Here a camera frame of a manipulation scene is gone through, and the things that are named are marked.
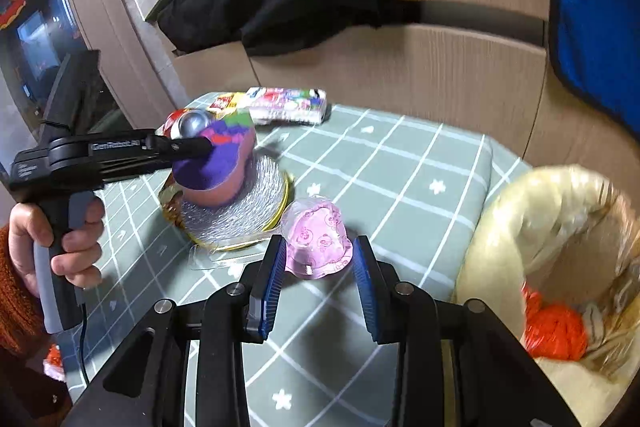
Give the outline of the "orange knit sleeve forearm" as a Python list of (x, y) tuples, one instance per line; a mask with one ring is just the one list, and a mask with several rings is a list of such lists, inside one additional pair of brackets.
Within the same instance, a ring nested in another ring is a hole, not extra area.
[(1, 364), (24, 362), (48, 339), (39, 301), (26, 288), (12, 265), (9, 227), (1, 229), (0, 254)]

